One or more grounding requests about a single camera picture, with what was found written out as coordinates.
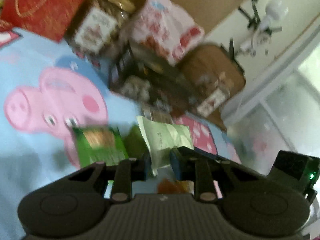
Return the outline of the small gold-lid nut jar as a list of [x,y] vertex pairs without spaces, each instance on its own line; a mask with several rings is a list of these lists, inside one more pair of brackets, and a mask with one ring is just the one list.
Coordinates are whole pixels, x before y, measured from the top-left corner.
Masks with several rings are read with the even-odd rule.
[[135,9],[130,0],[93,0],[68,44],[81,53],[99,55],[117,39]]

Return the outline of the red gift bag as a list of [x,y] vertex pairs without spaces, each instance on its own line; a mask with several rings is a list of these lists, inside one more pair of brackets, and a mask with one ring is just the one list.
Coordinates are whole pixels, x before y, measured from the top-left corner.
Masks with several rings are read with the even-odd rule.
[[1,31],[18,27],[59,42],[84,0],[4,0]]

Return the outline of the large pecan jar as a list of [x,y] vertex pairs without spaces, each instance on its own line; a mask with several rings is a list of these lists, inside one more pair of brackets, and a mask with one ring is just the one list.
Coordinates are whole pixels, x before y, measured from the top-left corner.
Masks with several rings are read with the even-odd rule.
[[176,64],[193,85],[196,102],[189,112],[208,119],[245,86],[245,72],[225,48],[201,44]]

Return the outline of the pale green snack packet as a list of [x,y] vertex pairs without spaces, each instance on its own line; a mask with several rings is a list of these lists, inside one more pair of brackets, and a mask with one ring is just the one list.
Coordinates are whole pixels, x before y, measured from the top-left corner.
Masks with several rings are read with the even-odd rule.
[[137,117],[138,127],[150,153],[153,175],[158,169],[170,165],[172,148],[185,146],[194,149],[191,133],[187,126],[155,122],[143,116]]

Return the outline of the black cardboard box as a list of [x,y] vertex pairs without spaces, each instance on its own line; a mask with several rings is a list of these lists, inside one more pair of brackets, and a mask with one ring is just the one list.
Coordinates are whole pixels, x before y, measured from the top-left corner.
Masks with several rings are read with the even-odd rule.
[[133,41],[125,44],[110,65],[108,87],[135,102],[175,115],[200,104],[196,88],[177,68]]

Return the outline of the orange snack packet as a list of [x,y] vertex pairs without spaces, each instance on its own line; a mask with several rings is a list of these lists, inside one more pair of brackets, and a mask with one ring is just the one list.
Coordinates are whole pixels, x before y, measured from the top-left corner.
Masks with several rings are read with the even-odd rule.
[[158,194],[184,194],[191,193],[194,194],[194,183],[192,181],[170,181],[168,179],[163,179],[157,185]]

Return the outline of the pink white snack bag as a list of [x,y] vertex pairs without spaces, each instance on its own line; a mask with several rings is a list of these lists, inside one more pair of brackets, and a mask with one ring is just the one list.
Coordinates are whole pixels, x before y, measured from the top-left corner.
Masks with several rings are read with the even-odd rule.
[[171,0],[146,0],[125,27],[120,40],[133,40],[175,65],[200,44],[204,29]]

